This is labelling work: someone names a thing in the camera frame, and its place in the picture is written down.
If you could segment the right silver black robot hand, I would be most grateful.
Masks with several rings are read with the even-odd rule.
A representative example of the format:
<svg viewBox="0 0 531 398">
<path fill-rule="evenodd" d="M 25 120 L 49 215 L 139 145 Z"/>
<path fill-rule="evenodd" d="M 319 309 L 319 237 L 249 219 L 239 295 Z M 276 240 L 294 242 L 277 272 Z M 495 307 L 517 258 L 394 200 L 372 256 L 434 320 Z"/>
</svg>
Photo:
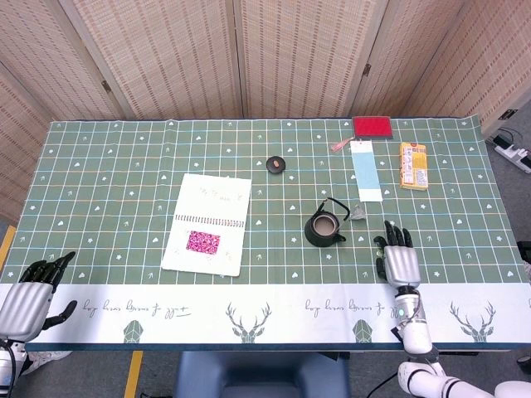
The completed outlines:
<svg viewBox="0 0 531 398">
<path fill-rule="evenodd" d="M 421 283 L 421 273 L 409 230 L 400 229 L 389 221 L 384 221 L 384 227 L 386 236 L 378 235 L 373 239 L 382 252 L 376 260 L 378 276 L 395 289 L 416 289 Z"/>
</svg>

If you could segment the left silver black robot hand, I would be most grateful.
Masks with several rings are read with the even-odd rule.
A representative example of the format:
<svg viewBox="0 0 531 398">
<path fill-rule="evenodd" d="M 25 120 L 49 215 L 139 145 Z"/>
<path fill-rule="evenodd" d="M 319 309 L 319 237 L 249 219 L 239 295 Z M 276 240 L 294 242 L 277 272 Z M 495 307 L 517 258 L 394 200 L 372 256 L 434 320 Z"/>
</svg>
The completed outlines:
<svg viewBox="0 0 531 398">
<path fill-rule="evenodd" d="M 48 315 L 66 267 L 75 255 L 71 251 L 52 262 L 39 260 L 29 265 L 7 292 L 1 307 L 1 339 L 30 342 L 41 331 L 64 323 L 74 313 L 77 302 L 72 300 L 60 314 Z"/>
</svg>

